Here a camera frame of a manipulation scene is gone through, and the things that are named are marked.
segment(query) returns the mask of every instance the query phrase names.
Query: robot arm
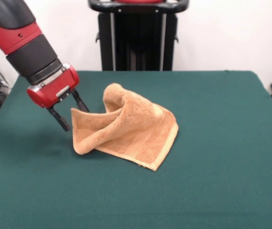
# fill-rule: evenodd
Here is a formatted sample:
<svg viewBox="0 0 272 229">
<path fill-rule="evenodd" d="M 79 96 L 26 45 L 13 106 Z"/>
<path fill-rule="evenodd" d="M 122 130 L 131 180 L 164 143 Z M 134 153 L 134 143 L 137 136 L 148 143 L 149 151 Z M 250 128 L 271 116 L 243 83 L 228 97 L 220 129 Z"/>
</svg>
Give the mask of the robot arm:
<svg viewBox="0 0 272 229">
<path fill-rule="evenodd" d="M 61 63 L 23 0 L 0 0 L 0 49 L 29 82 L 27 93 L 33 102 L 48 109 L 65 131 L 70 126 L 55 111 L 56 103 L 72 94 L 79 109 L 88 112 L 75 89 L 77 72 Z"/>
</svg>

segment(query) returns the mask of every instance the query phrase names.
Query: white wall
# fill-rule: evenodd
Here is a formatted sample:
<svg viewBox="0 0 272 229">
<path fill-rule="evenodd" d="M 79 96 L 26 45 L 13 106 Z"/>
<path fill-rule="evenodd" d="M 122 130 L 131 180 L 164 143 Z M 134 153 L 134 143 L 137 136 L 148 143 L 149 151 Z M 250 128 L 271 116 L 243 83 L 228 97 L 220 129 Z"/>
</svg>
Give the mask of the white wall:
<svg viewBox="0 0 272 229">
<path fill-rule="evenodd" d="M 101 69 L 98 12 L 87 0 L 25 1 L 63 62 Z M 191 0 L 178 17 L 174 70 L 251 70 L 266 88 L 272 82 L 272 1 Z M 14 84 L 17 74 L 1 51 L 0 68 Z"/>
</svg>

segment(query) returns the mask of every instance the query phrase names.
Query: orange towel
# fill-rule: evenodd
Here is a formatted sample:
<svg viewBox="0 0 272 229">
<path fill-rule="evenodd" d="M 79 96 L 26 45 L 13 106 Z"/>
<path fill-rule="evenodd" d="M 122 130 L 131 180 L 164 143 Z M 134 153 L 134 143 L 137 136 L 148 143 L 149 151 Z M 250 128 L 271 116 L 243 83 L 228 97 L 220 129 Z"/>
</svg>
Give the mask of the orange towel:
<svg viewBox="0 0 272 229">
<path fill-rule="evenodd" d="M 103 95 L 106 113 L 72 113 L 73 147 L 80 154 L 97 149 L 156 171 L 178 133 L 164 107 L 113 83 Z"/>
</svg>

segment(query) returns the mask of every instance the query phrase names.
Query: green felt surface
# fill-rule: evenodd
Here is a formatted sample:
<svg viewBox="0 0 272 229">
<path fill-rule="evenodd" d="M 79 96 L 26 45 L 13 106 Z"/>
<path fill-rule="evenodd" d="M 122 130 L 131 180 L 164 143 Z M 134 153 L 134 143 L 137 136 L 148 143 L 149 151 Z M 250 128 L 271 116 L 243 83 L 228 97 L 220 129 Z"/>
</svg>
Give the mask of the green felt surface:
<svg viewBox="0 0 272 229">
<path fill-rule="evenodd" d="M 93 151 L 27 96 L 0 111 L 0 229 L 272 229 L 272 99 L 251 72 L 80 72 L 104 113 L 113 82 L 171 110 L 177 139 L 153 172 Z M 57 105 L 71 122 L 72 98 Z"/>
</svg>

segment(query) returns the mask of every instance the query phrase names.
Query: black stand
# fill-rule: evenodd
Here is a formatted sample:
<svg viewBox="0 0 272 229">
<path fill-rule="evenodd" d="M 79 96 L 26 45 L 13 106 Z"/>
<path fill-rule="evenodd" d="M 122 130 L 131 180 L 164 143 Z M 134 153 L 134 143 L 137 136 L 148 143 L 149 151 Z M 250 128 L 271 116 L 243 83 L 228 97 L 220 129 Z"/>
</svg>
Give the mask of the black stand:
<svg viewBox="0 0 272 229">
<path fill-rule="evenodd" d="M 189 0 L 130 4 L 90 0 L 101 13 L 99 35 L 103 71 L 171 71 L 177 31 L 175 13 Z"/>
</svg>

